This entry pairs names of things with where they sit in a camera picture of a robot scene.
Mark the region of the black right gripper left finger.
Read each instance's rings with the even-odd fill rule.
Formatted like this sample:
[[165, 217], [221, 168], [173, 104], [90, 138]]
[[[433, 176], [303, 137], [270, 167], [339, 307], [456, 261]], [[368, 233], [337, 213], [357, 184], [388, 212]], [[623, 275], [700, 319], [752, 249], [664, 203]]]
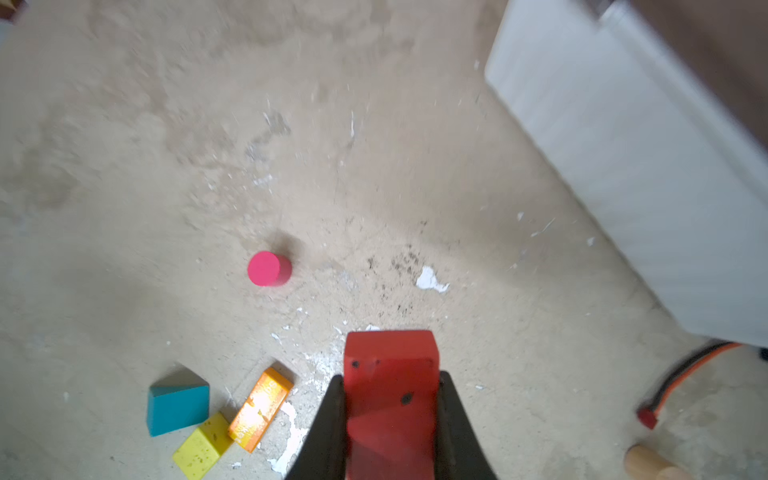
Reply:
[[286, 480], [346, 478], [346, 402], [342, 375], [335, 375]]

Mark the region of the red rectangular block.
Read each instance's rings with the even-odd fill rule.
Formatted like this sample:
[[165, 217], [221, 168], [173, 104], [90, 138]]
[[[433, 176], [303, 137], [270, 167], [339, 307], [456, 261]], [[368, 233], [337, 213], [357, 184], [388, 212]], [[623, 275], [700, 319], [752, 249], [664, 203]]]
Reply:
[[347, 335], [349, 479], [433, 479], [439, 352], [428, 330]]

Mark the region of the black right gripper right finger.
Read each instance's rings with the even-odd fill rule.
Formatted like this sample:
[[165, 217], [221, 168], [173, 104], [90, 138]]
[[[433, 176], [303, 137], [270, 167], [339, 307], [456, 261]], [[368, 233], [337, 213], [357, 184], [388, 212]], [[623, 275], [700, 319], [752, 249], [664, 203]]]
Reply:
[[436, 479], [496, 480], [447, 371], [439, 375], [435, 436]]

